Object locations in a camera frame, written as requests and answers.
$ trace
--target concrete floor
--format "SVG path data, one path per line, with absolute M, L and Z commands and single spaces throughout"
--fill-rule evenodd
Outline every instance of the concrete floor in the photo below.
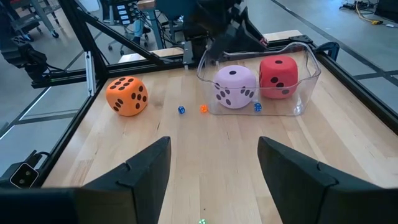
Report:
M 245 3 L 249 7 L 250 19 L 262 33 L 297 29 L 307 34 L 317 45 L 331 40 L 340 42 L 342 50 L 338 63 L 353 76 L 359 75 L 364 86 L 398 111 L 398 87 L 384 77 L 362 79 L 366 77 L 364 74 L 376 71 L 352 56 L 360 55 L 385 72 L 398 70 L 398 29 L 372 26 L 359 19 L 353 11 L 339 10 L 341 0 L 247 0 Z M 45 53 L 48 63 L 53 66 L 68 67 L 69 70 L 83 68 L 82 47 L 75 33 L 62 10 L 58 10 L 56 15 L 61 23 L 61 27 L 55 26 L 60 38 L 54 39 L 41 25 L 44 31 L 42 35 L 36 30 L 30 33 L 35 38 L 33 47 Z M 116 63 L 120 59 L 120 44 L 114 44 L 114 50 L 109 51 L 111 38 L 93 27 L 89 28 L 105 57 L 111 63 Z M 148 49 L 156 49 L 152 34 Z M 132 53 L 126 48 L 124 51 L 126 54 Z M 85 83 L 35 90 L 30 86 L 31 80 L 25 71 L 9 65 L 2 57 L 0 68 L 0 125 L 4 121 L 12 122 L 23 112 L 18 125 L 5 135 L 1 136 L 3 133 L 0 131 L 1 175 L 12 163 L 23 161 L 33 150 L 50 152 L 86 100 L 87 93 Z M 393 77 L 398 79 L 398 72 Z M 30 110 L 26 110 L 40 96 L 41 99 Z

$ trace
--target die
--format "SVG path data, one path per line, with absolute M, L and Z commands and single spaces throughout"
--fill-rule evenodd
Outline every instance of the die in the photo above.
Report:
M 179 107 L 178 107 L 178 112 L 179 112 L 180 114 L 185 113 L 185 108 L 184 108 L 183 106 L 179 106 Z
M 140 113 L 148 104 L 148 92 L 143 82 L 135 77 L 113 81 L 105 91 L 110 107 L 122 116 Z
M 260 112 L 262 110 L 262 106 L 260 103 L 255 103 L 254 104 L 254 111 L 255 112 Z
M 220 69 L 213 83 L 215 99 L 231 109 L 246 106 L 256 91 L 256 76 L 250 69 L 240 65 L 230 65 Z
M 200 105 L 200 112 L 206 113 L 207 112 L 207 105 Z
M 262 96 L 288 98 L 296 91 L 298 82 L 299 70 L 293 58 L 275 55 L 261 61 L 259 83 Z

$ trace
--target wooden tabletop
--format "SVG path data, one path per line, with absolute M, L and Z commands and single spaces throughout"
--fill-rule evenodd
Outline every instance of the wooden tabletop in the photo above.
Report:
M 300 33 L 266 37 L 295 35 Z M 172 140 L 162 224 L 198 223 L 201 218 L 217 224 L 281 223 L 258 162 L 259 136 L 381 187 L 398 187 L 398 137 L 323 66 L 301 116 L 201 114 L 205 101 L 195 74 L 176 69 L 139 75 L 149 104 L 129 118 L 109 107 L 103 88 L 44 187 L 84 185 L 162 136 Z M 180 105 L 187 110 L 183 115 L 177 113 Z

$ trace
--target small blue die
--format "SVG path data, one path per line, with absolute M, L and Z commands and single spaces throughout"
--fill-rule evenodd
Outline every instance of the small blue die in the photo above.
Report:
M 261 106 L 260 103 L 255 103 L 255 104 L 254 104 L 254 111 L 260 112 L 261 109 L 262 109 L 262 106 Z
M 185 108 L 184 108 L 183 106 L 179 106 L 179 107 L 178 107 L 178 112 L 179 112 L 180 114 L 185 113 Z

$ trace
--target transparent container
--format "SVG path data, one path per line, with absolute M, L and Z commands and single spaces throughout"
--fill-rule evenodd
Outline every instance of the transparent container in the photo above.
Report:
M 266 57 L 273 55 L 284 55 L 288 56 L 297 64 L 298 70 L 298 82 L 291 86 L 284 86 L 282 88 L 260 87 L 259 83 L 259 67 L 260 62 Z M 256 76 L 256 87 L 253 88 L 233 88 L 230 86 L 223 86 L 216 84 L 213 80 L 218 71 L 229 65 L 241 65 L 252 71 Z M 277 52 L 246 52 L 246 53 L 224 53 L 218 60 L 212 60 L 208 56 L 206 51 L 199 63 L 197 77 L 200 79 L 203 96 L 206 100 L 208 111 L 212 114 L 241 114 L 241 115 L 286 115 L 286 116 L 297 116 L 304 112 L 308 101 L 311 98 L 315 84 L 317 83 L 318 77 L 321 74 L 319 64 L 312 53 L 310 47 L 300 42 L 294 42 L 286 46 L 284 49 Z M 262 93 L 268 91 L 283 91 L 283 90 L 294 90 L 294 93 L 287 98 L 275 99 L 265 97 Z M 248 93 L 252 93 L 250 102 L 238 109 L 228 108 L 220 103 L 220 93 L 222 98 L 227 99 L 228 94 L 232 92 L 242 92 L 249 90 Z M 261 105 L 261 110 L 255 110 L 255 106 L 258 108 L 258 104 Z

